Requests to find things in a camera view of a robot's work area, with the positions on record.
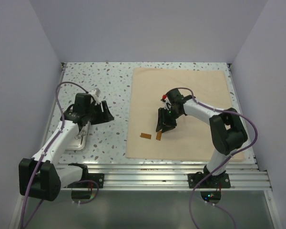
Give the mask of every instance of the gray wall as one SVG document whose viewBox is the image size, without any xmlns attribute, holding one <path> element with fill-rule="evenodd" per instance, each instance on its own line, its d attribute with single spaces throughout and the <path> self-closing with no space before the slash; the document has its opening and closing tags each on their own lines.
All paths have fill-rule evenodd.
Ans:
<svg viewBox="0 0 286 229">
<path fill-rule="evenodd" d="M 286 0 L 269 0 L 232 65 L 246 115 L 259 129 L 257 161 L 269 172 L 286 228 Z"/>
<path fill-rule="evenodd" d="M 64 62 L 232 62 L 267 2 L 30 1 Z"/>
<path fill-rule="evenodd" d="M 19 195 L 18 163 L 40 146 L 60 62 L 28 0 L 0 0 L 0 229 Z"/>
</svg>

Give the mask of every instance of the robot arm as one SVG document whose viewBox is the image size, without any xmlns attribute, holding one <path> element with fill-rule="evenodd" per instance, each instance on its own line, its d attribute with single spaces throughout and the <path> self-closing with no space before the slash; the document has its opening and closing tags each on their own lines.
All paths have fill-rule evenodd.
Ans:
<svg viewBox="0 0 286 229">
<path fill-rule="evenodd" d="M 64 112 L 63 129 L 61 129 L 62 121 L 60 121 L 45 145 L 31 159 L 24 158 L 21 160 L 19 163 L 21 195 L 25 195 L 30 177 L 41 155 L 44 156 L 38 168 L 38 173 L 34 177 L 29 197 L 53 201 L 62 187 L 75 181 L 88 179 L 88 168 L 85 165 L 71 163 L 67 168 L 58 171 L 55 166 L 70 141 L 88 122 L 96 125 L 114 119 L 106 101 L 99 100 L 99 94 L 99 89 L 94 89 L 89 93 L 77 93 L 74 104 Z"/>
<path fill-rule="evenodd" d="M 176 119 L 181 115 L 190 115 L 210 125 L 212 142 L 215 151 L 211 160 L 204 168 L 204 176 L 217 168 L 231 153 L 240 148 L 247 141 L 248 136 L 239 116 L 220 113 L 215 110 L 205 108 L 202 102 L 200 104 L 194 101 L 191 95 L 183 96 L 178 89 L 168 91 L 161 100 L 164 103 L 164 108 L 158 110 L 158 124 L 156 132 L 162 133 L 173 130 L 177 126 Z M 222 177 L 225 174 L 225 167 L 222 166 L 219 170 L 212 174 L 212 177 Z"/>
</svg>

